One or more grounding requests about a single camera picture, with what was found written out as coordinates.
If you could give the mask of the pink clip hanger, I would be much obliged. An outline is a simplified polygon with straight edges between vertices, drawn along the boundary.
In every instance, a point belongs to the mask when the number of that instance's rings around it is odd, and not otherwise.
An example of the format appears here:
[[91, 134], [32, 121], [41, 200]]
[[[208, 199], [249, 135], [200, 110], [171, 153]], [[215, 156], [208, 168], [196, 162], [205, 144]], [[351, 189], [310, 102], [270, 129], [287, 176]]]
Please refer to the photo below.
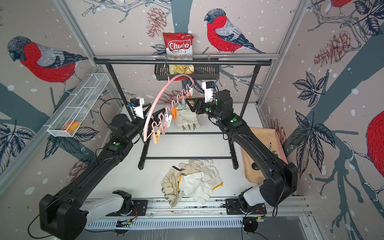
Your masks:
[[153, 104], [149, 110], [149, 114], [152, 114], [153, 112], [155, 112], [155, 107], [157, 105], [158, 102], [161, 102], [161, 103], [164, 103], [165, 102], [165, 91], [167, 90], [167, 88], [169, 87], [169, 85], [175, 81], [183, 81], [183, 80], [189, 80], [190, 83], [186, 85], [186, 87], [180, 91], [180, 92], [176, 92], [176, 95], [174, 95], [173, 97], [169, 97], [168, 99], [168, 103], [170, 104], [170, 106], [166, 107], [166, 111], [164, 114], [160, 114], [160, 117], [159, 119], [161, 121], [159, 121], [158, 123], [156, 122], [152, 122], [152, 124], [149, 124], [150, 122], [150, 117], [146, 117], [146, 120], [145, 120], [145, 125], [144, 125], [144, 130], [143, 130], [143, 141], [144, 142], [147, 142], [149, 141], [150, 139], [153, 139], [152, 137], [152, 130], [154, 130], [155, 132], [157, 130], [160, 130], [162, 132], [162, 135], [164, 135], [167, 131], [167, 123], [166, 123], [166, 120], [165, 120], [165, 115], [168, 114], [168, 115], [171, 115], [172, 114], [172, 111], [171, 111], [171, 108], [172, 107], [178, 107], [178, 102], [181, 102], [182, 100], [185, 100], [185, 102], [187, 103], [187, 98], [189, 97], [192, 97], [193, 96], [193, 85], [194, 85], [194, 80], [192, 79], [192, 77], [190, 75], [176, 75], [174, 78], [171, 78], [171, 79], [168, 79], [168, 82], [166, 83], [165, 87], [163, 87], [161, 89], [161, 91], [159, 92], [159, 94], [157, 95], [157, 97], [155, 98], [155, 100], [153, 101]]

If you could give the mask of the white glove yellow cuff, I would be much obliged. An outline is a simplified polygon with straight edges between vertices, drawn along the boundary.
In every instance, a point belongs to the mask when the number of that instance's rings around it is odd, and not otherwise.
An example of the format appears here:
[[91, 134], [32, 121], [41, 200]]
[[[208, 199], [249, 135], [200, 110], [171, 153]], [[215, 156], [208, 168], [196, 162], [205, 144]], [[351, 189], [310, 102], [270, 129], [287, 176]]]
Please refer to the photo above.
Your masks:
[[179, 181], [179, 189], [201, 205], [204, 205], [213, 193], [210, 186], [203, 181], [204, 176], [203, 172], [181, 175]]

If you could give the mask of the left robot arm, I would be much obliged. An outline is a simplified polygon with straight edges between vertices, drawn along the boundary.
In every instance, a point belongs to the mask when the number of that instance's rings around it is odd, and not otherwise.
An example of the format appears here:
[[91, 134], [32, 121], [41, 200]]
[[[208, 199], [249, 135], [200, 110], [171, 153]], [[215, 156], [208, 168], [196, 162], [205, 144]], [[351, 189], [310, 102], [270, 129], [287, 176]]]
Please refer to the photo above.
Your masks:
[[138, 214], [131, 194], [116, 190], [108, 197], [85, 205], [84, 202], [100, 181], [129, 154], [134, 138], [145, 128], [146, 120], [158, 121], [159, 110], [153, 114], [145, 110], [144, 118], [129, 120], [125, 114], [113, 117], [109, 124], [113, 138], [102, 148], [96, 159], [77, 179], [54, 196], [47, 194], [39, 203], [41, 230], [61, 240], [76, 239], [90, 223], [111, 213]]

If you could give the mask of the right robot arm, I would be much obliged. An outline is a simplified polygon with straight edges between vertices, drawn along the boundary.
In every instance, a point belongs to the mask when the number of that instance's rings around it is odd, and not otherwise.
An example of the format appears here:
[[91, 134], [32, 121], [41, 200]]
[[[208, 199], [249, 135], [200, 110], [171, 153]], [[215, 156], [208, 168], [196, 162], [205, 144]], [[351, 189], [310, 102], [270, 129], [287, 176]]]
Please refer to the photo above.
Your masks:
[[242, 117], [234, 113], [230, 91], [215, 93], [210, 102], [206, 102], [204, 98], [189, 98], [186, 102], [192, 112], [214, 118], [223, 134], [239, 144], [264, 175], [265, 181], [260, 186], [249, 188], [239, 195], [239, 203], [244, 212], [249, 212], [252, 207], [263, 203], [276, 207], [297, 190], [296, 165], [287, 164], [273, 154], [253, 134]]

